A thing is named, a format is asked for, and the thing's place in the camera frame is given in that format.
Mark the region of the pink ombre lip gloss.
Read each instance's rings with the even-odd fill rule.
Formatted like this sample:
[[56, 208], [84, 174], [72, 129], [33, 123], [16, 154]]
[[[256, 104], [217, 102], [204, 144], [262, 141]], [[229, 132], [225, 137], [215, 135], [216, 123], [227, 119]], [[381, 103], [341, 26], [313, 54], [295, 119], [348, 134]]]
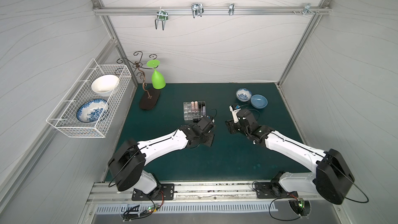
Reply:
[[194, 110], [195, 110], [196, 113], [199, 112], [199, 103], [198, 103], [198, 101], [194, 102]]

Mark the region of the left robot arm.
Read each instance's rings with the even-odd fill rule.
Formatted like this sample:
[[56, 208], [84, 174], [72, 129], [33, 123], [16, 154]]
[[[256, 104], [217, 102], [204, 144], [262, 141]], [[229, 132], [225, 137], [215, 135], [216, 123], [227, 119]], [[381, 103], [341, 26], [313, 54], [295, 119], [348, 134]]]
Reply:
[[116, 186], [120, 192], [134, 189], [146, 195], [157, 195], [161, 190], [161, 184], [153, 174], [146, 172], [144, 167], [173, 151], [200, 145], [210, 147], [214, 140], [214, 134], [211, 132], [214, 126], [214, 118], [204, 116], [198, 122], [182, 125], [172, 133], [156, 139], [125, 141], [108, 161], [112, 175], [108, 186]]

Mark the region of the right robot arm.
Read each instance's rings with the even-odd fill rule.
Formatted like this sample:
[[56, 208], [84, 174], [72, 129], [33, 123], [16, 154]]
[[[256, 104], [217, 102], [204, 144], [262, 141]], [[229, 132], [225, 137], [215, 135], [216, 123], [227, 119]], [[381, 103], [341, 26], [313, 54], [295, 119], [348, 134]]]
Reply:
[[267, 125], [260, 125], [253, 113], [238, 105], [229, 107], [232, 119], [226, 121], [231, 134], [241, 133], [253, 144], [278, 152], [309, 171], [279, 172], [271, 181], [275, 197], [283, 193], [307, 192], [318, 194], [335, 205], [347, 199], [354, 176], [342, 154], [335, 149], [324, 151], [295, 141]]

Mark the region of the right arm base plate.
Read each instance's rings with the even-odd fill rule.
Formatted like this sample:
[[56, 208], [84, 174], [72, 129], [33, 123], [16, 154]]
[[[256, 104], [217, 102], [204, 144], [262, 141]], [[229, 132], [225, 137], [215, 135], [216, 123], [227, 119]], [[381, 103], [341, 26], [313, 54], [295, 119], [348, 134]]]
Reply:
[[251, 186], [258, 199], [295, 199], [299, 197], [296, 191], [287, 192], [279, 183], [254, 181]]

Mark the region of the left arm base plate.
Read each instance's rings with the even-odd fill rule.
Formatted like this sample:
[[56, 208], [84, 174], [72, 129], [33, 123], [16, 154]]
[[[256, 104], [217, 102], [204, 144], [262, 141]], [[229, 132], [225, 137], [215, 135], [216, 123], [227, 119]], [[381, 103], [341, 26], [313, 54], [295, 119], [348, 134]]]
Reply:
[[171, 201], [174, 199], [175, 185], [174, 184], [160, 184], [155, 187], [153, 191], [148, 194], [141, 190], [134, 189], [132, 193], [132, 201]]

